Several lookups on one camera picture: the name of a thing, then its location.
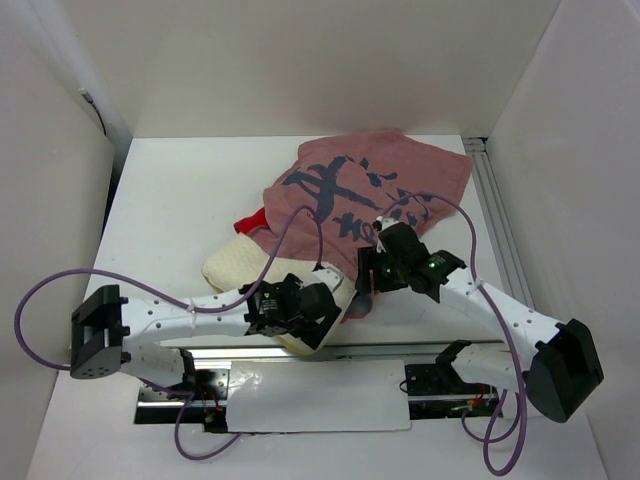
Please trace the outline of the cream yellow pillow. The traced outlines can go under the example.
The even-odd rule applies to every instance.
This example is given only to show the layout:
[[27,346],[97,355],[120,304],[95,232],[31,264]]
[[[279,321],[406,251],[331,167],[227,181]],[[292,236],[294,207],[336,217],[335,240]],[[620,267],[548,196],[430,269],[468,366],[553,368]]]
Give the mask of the cream yellow pillow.
[[[259,277],[268,259],[269,254],[253,239],[244,234],[239,234],[235,239],[228,241],[209,256],[205,260],[201,271],[206,282],[214,290],[224,292],[253,283]],[[303,281],[311,280],[311,272],[314,266],[315,262],[311,260],[276,257],[265,276],[265,280],[269,283],[279,282],[289,273],[296,275]],[[331,263],[324,263],[323,266],[339,271]],[[276,336],[276,339],[289,351],[301,355],[312,354],[323,348],[335,332],[356,293],[354,281],[343,273],[341,274],[344,276],[344,283],[337,294],[332,294],[336,305],[341,309],[337,320],[328,329],[328,332],[317,346],[310,346],[304,340],[295,338],[291,334]]]

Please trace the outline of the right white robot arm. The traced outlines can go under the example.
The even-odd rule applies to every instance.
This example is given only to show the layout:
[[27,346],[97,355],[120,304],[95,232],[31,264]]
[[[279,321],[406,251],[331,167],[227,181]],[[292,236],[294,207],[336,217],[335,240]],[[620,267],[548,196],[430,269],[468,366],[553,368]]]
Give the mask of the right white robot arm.
[[529,308],[473,275],[446,250],[428,251],[407,224],[379,217],[374,246],[358,252],[360,296],[409,289],[484,326],[504,351],[467,340],[450,344],[436,360],[436,379],[448,392],[486,384],[523,395],[543,416],[564,423],[604,379],[589,328],[562,323]]

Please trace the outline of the red printed pillowcase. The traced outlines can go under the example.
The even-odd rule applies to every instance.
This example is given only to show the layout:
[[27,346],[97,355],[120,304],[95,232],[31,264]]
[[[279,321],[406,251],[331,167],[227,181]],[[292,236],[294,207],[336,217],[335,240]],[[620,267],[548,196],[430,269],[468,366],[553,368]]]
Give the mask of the red printed pillowcase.
[[235,222],[234,229],[265,252],[284,233],[279,257],[321,257],[354,281],[359,248],[377,242],[373,223],[378,216],[390,216],[424,235],[453,214],[471,171],[467,156],[398,130],[310,140],[264,190],[262,207]]

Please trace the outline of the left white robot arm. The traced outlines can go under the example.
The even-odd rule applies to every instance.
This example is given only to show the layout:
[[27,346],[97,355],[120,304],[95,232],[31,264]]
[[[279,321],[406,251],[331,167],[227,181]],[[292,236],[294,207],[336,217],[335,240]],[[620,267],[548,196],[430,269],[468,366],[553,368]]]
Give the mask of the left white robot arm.
[[280,282],[176,303],[126,298],[118,286],[103,286],[72,314],[70,375],[94,380],[123,372],[187,398],[197,387],[193,357],[166,342],[289,335],[313,352],[342,316],[334,300],[342,280],[337,271],[318,268],[305,279],[289,274]]

